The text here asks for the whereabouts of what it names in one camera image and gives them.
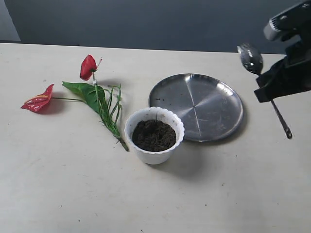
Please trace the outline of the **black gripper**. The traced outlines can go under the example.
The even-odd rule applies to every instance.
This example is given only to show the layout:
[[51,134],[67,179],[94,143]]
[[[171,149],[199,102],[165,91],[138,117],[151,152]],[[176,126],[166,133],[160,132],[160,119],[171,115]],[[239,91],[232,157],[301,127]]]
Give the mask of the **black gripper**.
[[296,35],[300,39],[285,49],[286,57],[256,78],[259,88],[254,93],[259,102],[311,90],[311,26],[294,28],[281,40],[287,41]]

